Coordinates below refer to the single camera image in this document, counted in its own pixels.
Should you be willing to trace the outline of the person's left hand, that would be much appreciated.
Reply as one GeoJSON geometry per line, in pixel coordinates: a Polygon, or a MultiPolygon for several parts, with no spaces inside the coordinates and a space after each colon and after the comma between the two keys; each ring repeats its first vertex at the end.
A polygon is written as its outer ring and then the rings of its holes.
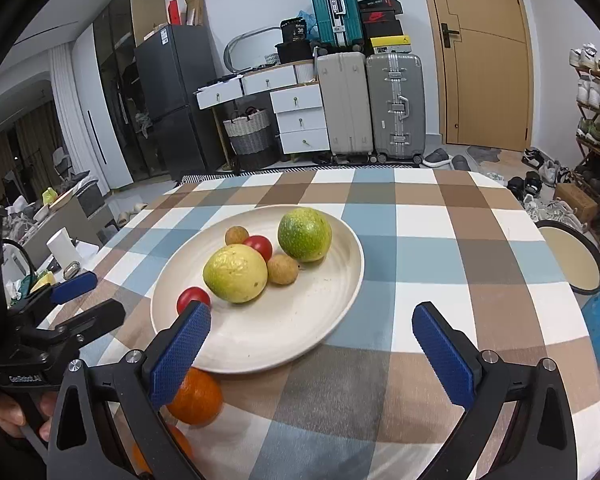
{"type": "MultiPolygon", "coordinates": [[[[44,418],[44,424],[38,430],[38,434],[45,442],[50,440],[56,401],[57,393],[55,391],[44,392],[38,404],[38,410],[44,418]]],[[[9,396],[0,396],[0,427],[6,434],[14,438],[23,438],[22,428],[27,424],[21,406],[9,396]]]]}

